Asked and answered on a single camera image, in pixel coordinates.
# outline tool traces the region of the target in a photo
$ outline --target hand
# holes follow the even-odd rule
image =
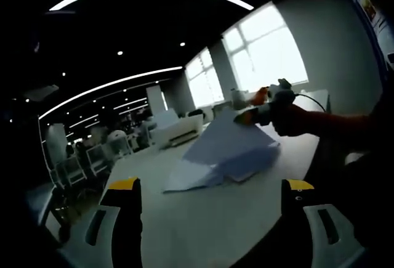
[[[295,137],[308,132],[310,112],[294,104],[272,113],[272,124],[280,136]]]

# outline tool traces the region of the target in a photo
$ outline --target table surface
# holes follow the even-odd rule
[[[307,94],[327,107],[327,91]],[[306,97],[294,103],[321,111]],[[279,157],[269,170],[242,184],[226,181],[206,189],[162,193],[174,165],[194,141],[163,151],[151,147],[117,161],[107,186],[132,176],[141,180],[144,268],[229,266],[274,226],[281,215],[281,180],[305,177],[319,139],[309,134],[280,137],[272,125],[262,130],[281,144]]]

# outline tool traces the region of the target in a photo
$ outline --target window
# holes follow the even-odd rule
[[[186,75],[196,108],[224,99],[208,49],[205,48],[186,66]]]
[[[255,92],[277,84],[308,81],[300,52],[281,14],[272,3],[246,17],[223,36],[240,89]]]

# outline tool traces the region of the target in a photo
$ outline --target white wall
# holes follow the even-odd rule
[[[185,72],[172,80],[163,82],[162,89],[169,108],[177,114],[196,110]]]
[[[285,0],[276,6],[308,73],[309,83],[294,89],[327,89],[333,113],[369,113],[381,83],[371,42],[351,0]]]
[[[238,89],[238,85],[223,41],[218,41],[213,46],[208,47],[208,49],[209,53],[211,53],[212,62],[214,63],[224,99],[232,100],[231,90]]]
[[[55,164],[66,160],[67,138],[63,123],[55,123],[48,127],[45,135],[49,158]]]
[[[164,106],[164,101],[161,96],[160,85],[148,87],[147,96],[149,101],[149,107],[153,115],[166,111],[166,107]]]

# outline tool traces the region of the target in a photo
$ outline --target ceiling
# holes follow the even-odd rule
[[[9,99],[17,99],[11,103],[19,113],[41,115],[70,97],[110,81],[184,67],[250,13],[226,0],[79,0],[62,12],[46,13],[60,1],[44,3],[42,14],[32,23],[34,29],[30,26],[29,40],[16,45],[10,56],[12,66],[8,67],[3,89]],[[242,1],[256,8],[271,0]],[[37,41],[39,50],[34,53],[31,50]],[[83,107],[89,116],[97,109],[92,101],[108,94],[111,96],[102,101],[120,105],[124,101],[123,89],[147,84],[127,92],[128,99],[139,99],[149,84],[179,74],[172,71],[150,75],[92,92],[59,108],[48,121],[56,121],[76,107]],[[42,102],[24,102],[25,91],[49,84],[57,85],[59,90]]]

